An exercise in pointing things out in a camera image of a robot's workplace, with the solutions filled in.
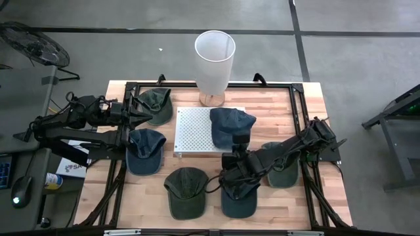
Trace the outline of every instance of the white perforated board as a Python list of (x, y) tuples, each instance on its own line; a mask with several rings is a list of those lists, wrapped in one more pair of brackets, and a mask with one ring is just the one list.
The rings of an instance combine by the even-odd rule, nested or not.
[(213, 108), (179, 107), (175, 130), (174, 152), (182, 153), (222, 153), (211, 139), (210, 110)]

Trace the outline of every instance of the white cylinder container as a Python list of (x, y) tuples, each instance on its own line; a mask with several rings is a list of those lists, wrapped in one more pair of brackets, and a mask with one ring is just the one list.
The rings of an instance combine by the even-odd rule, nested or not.
[(199, 35), (194, 46), (201, 72), (196, 77), (197, 87), (206, 95), (224, 94), (232, 71), (235, 41), (225, 32), (211, 30)]

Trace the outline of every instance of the baseball cap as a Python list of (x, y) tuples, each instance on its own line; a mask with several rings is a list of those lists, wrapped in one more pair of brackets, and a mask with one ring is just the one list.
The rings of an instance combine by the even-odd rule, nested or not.
[(158, 131), (148, 128), (131, 131), (125, 152), (131, 174), (145, 176), (157, 173), (162, 164), (165, 142), (166, 138)]
[[(231, 162), (235, 162), (232, 157), (222, 156), (222, 167), (227, 169)], [(222, 212), (230, 218), (247, 218), (252, 216), (257, 209), (257, 189), (260, 183), (237, 183), (229, 184), (219, 178), (222, 186), (221, 201)]]
[(210, 120), (213, 144), (217, 148), (232, 149), (233, 135), (251, 134), (257, 118), (236, 108), (213, 108)]
[(149, 124), (163, 125), (172, 119), (173, 108), (170, 94), (171, 89), (153, 88), (135, 97), (142, 107), (142, 112), (153, 116), (148, 121)]
[[(280, 142), (269, 142), (262, 145), (263, 149), (271, 149), (280, 145)], [(291, 154), (288, 158), (294, 158), (296, 154)], [(271, 187), (287, 188), (292, 187), (299, 179), (299, 158), (296, 158), (292, 164), (287, 167), (282, 167), (282, 159), (274, 164), (273, 169), (268, 173), (268, 184)]]
[(205, 210), (205, 186), (209, 177), (194, 167), (172, 172), (163, 184), (168, 191), (169, 209), (176, 220), (199, 218)]

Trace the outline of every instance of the gray floor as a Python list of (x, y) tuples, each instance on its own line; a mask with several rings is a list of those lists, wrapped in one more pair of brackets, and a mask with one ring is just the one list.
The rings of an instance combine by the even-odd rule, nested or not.
[[(302, 30), (419, 31), (416, 0), (295, 0)], [(287, 0), (14, 0), (0, 21), (31, 26), (109, 28), (292, 30)], [(197, 35), (116, 35), (49, 33), (70, 54), (68, 69), (83, 77), (59, 84), (64, 94), (104, 94), (110, 79), (192, 79)], [(294, 36), (234, 35), (237, 51), (232, 80), (255, 72), (269, 81), (302, 81)], [(341, 147), (346, 194), (354, 225), (361, 229), (418, 234), (420, 189), (384, 193), (382, 185), (400, 178), (379, 127), (360, 123), (420, 82), (420, 38), (303, 37), (311, 81), (321, 82), (331, 126)], [(32, 66), (0, 44), (0, 64)], [(55, 227), (66, 225), (69, 201), (49, 201)]]

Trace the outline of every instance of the keyboard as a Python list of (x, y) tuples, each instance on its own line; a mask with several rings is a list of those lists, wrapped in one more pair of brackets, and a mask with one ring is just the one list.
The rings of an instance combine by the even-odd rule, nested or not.
[(13, 158), (11, 154), (0, 155), (0, 189), (8, 189), (12, 182)]

